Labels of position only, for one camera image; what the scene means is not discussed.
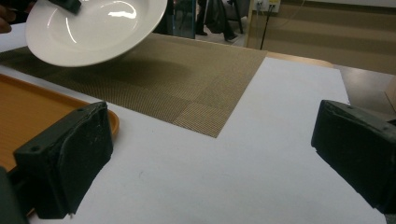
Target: white tabletop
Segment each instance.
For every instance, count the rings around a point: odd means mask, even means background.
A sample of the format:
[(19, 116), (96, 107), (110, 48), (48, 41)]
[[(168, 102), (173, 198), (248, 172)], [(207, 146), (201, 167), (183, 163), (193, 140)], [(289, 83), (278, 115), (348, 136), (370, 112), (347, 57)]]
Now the white tabletop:
[(11, 33), (0, 35), (0, 52), (26, 46), (25, 23), (15, 24), (11, 27)]
[(266, 58), (218, 138), (109, 104), (120, 118), (114, 153), (78, 212), (30, 222), (386, 223), (310, 146), (322, 99), (347, 103), (338, 70)]

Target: chair leg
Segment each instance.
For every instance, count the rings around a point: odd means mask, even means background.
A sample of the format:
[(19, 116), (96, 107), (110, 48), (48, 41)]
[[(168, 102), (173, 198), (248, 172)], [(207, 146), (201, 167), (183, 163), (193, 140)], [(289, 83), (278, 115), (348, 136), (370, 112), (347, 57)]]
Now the chair leg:
[(244, 33), (244, 29), (242, 28), (241, 16), (239, 14), (239, 6), (238, 6), (238, 3), (235, 0), (233, 0), (233, 6), (235, 8), (236, 18), (238, 18), (239, 30), (241, 31), (241, 34), (243, 34)]

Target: floor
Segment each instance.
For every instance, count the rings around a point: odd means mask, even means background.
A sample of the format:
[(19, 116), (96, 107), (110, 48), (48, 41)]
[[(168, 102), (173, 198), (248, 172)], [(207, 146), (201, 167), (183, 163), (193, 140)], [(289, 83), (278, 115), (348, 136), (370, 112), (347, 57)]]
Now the floor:
[[(245, 32), (248, 25), (247, 19), (242, 19), (242, 23)], [(238, 35), (233, 41), (225, 41), (222, 34), (211, 34), (206, 27), (204, 30), (208, 36), (197, 35), (195, 38), (201, 41), (243, 47), (245, 34), (240, 34), (237, 22), (230, 21), (230, 25)], [(341, 72), (349, 102), (352, 105), (385, 121), (396, 119), (396, 112), (385, 94), (385, 89), (394, 77), (393, 75), (338, 64), (335, 64), (334, 68)], [(396, 215), (385, 215), (385, 218), (388, 224), (396, 224)]]

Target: electrical outlet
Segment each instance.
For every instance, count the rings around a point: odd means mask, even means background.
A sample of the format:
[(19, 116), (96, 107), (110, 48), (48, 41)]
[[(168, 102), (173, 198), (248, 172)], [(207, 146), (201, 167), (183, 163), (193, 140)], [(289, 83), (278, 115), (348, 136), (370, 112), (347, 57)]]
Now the electrical outlet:
[(268, 11), (270, 6), (275, 6), (272, 12), (279, 12), (280, 0), (254, 0), (254, 6), (256, 10)]

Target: white plate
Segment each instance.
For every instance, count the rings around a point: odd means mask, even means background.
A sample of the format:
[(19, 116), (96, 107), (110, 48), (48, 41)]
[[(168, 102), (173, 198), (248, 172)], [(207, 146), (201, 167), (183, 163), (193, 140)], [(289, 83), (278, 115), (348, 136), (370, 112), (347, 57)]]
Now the white plate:
[(77, 15), (48, 0), (35, 3), (26, 42), (44, 62), (76, 67), (115, 58), (140, 43), (160, 22), (167, 0), (80, 0)]

